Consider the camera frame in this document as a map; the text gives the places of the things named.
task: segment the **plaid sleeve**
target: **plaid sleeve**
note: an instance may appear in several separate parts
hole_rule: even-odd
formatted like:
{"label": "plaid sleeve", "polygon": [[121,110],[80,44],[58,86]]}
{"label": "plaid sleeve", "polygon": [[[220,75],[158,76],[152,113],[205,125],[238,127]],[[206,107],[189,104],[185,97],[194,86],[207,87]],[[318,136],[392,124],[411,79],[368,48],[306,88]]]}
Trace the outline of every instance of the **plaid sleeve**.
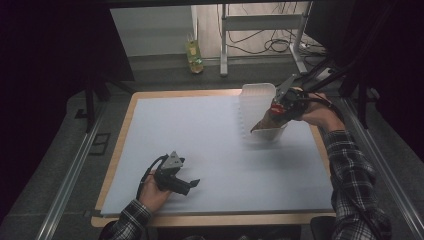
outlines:
{"label": "plaid sleeve", "polygon": [[350,132],[330,132],[326,135],[326,142],[334,188],[331,203],[336,211],[336,226],[332,239],[376,239],[349,198],[362,209],[381,236],[390,239],[390,220],[377,206],[373,166],[359,150]]}
{"label": "plaid sleeve", "polygon": [[135,240],[140,239],[144,226],[151,218],[151,212],[137,200],[132,200],[130,204],[121,212],[119,220],[112,226],[104,229],[100,239],[108,240]]}

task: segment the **person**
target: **person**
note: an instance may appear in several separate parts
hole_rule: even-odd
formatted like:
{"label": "person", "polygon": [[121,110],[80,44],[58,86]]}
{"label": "person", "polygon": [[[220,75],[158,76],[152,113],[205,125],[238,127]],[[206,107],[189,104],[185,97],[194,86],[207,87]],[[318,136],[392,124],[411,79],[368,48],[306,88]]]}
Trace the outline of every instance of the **person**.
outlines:
{"label": "person", "polygon": [[[310,94],[310,97],[326,99],[325,94]],[[331,203],[336,212],[332,239],[390,239],[391,223],[378,207],[374,189],[376,172],[345,124],[332,110],[316,102],[311,102],[296,120],[322,127],[326,132],[334,189]],[[170,194],[169,191],[160,191],[153,177],[149,176],[140,198],[122,211],[118,221],[106,225],[99,239],[140,239],[143,226]]]}

